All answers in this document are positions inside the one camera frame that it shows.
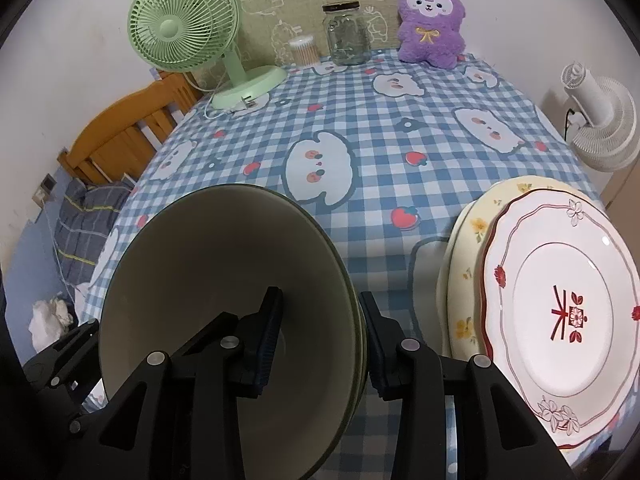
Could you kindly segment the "yellow floral plate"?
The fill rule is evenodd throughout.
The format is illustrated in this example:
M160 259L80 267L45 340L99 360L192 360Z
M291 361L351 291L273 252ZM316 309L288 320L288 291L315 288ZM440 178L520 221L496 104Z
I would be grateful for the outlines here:
M454 222L436 285L436 304L447 315L450 356L469 359L483 351L476 312L474 272L492 220L512 200L533 190L557 190L588 197L577 188L547 177L524 176L494 184L463 207Z

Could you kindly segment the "white plate red pattern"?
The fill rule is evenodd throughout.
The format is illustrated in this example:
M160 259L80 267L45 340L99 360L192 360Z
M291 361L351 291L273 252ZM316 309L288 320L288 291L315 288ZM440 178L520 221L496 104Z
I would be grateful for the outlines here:
M476 279L485 351L561 450L616 419L639 373L639 275L608 217L533 190L495 218Z

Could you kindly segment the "floral ceramic bowl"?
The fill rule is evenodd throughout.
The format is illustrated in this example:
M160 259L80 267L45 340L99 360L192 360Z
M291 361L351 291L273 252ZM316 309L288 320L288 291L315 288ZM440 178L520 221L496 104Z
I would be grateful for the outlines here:
M301 479L330 444L355 371L355 324L330 246L292 200L225 184L191 193L134 237L107 287L100 328L106 393L151 352L175 352L218 314L285 311L269 382L239 404L251 479Z
M368 345L367 323L364 319L362 307L360 307L356 288L354 287L354 284L352 284L352 279L350 278L350 275L347 271L346 264L344 263L340 252L335 248L333 240L331 240L331 237L326 234L326 231L322 228L322 225L318 222L318 220L314 218L314 216L310 214L304 206L299 205L298 203L294 203L294 205L308 218L310 222L314 224L316 229L326 240L326 244L330 246L331 252L334 255L334 259L336 260L336 263L340 268L342 281L344 282L347 289L349 307L352 311L352 320L355 324L355 371L354 379L352 380L352 384L350 385L349 397L345 408L345 413L340 422L340 426L338 426L338 429L336 430L336 433L332 437L332 440L326 450L310 467L306 474L302 475L302 479L311 479L340 444L344 433L348 429L349 424L352 422L352 419L357 413L358 404L362 397L363 391L366 388Z

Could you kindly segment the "white crumpled cloth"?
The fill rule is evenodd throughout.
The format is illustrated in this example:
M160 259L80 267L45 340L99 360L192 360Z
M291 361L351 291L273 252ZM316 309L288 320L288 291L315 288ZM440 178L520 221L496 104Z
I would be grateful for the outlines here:
M74 315L62 298L36 301L32 305L32 319L28 326L35 352L60 340L74 323Z

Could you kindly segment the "grey plaid pillow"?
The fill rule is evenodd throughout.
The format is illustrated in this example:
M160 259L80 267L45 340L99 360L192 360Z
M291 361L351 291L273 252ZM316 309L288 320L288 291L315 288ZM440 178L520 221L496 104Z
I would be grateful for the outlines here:
M133 189L127 181L101 185L79 179L70 182L53 230L54 253L66 285L90 282L107 237Z

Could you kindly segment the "beige round cabinet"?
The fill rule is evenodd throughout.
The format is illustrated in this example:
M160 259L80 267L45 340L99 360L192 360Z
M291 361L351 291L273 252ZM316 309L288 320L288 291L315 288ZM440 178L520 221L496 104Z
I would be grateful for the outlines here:
M629 221L639 215L639 161L616 171L601 194L605 211L613 222Z

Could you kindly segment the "blue checkered tablecloth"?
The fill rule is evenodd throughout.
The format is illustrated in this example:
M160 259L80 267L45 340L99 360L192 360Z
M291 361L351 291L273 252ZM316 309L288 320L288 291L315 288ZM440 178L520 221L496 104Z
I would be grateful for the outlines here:
M454 222L494 184L538 176L577 188L600 211L577 157L533 102L466 54L452 70L395 51L349 68L292 68L244 110L186 113L134 185L103 248L88 305L102 318L128 245L156 215L203 188L248 184L304 206L346 264L357 297L410 338L450 356L436 285ZM639 407L639 373L616 419ZM311 479L395 479L400 401L367 382L336 450ZM457 477L454 399L446 400L448 474ZM604 441L561 450L570 469Z

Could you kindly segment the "white standing fan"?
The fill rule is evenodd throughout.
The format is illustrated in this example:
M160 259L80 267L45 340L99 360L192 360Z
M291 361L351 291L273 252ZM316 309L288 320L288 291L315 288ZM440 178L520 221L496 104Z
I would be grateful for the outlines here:
M578 107L567 118L567 141L578 158L607 174L629 166L639 155L639 113L629 90L577 62L563 68L561 81Z

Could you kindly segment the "toothpick holder jar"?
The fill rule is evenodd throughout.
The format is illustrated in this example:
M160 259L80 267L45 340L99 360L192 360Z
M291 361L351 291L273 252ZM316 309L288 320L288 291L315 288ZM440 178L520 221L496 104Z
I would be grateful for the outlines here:
M320 55L314 36L297 36L288 40L294 63L298 67L314 66L320 63Z

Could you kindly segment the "green desk fan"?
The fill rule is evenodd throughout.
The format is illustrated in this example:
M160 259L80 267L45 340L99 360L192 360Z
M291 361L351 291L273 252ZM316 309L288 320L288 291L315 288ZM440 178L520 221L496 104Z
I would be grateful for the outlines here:
M192 73L218 62L229 83L213 91L215 110L246 110L286 81L279 66L246 70L236 46L241 25L238 0L134 0L128 12L131 47L158 70Z

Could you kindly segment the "purple plush toy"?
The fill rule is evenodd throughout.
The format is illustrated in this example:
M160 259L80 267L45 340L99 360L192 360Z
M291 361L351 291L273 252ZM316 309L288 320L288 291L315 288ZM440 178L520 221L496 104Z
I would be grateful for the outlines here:
M398 0L398 58L452 70L465 42L460 34L465 18L461 0Z

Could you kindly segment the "glass jar black lid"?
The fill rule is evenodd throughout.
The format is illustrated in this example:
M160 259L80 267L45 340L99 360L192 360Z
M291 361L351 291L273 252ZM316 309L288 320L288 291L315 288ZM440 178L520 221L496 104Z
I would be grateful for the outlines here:
M361 65L370 60L370 40L357 0L322 6L330 57L336 65Z

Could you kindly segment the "wall power socket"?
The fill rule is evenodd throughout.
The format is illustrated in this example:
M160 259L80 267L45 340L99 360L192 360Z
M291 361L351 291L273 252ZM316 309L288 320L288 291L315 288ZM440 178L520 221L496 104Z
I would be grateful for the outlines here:
M51 199L55 185L55 178L50 174L46 174L40 182L40 185L38 185L38 188L36 188L34 195L32 196L32 201L40 208L43 208L44 204Z

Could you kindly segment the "green patterned wall mat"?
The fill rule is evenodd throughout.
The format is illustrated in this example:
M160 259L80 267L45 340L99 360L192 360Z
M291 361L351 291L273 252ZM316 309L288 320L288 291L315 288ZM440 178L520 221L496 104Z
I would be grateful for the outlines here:
M238 0L241 28L236 37L240 59L249 70L294 62L288 40L311 35L322 56L329 54L323 20L326 4L357 1L370 46L393 49L397 39L397 0Z

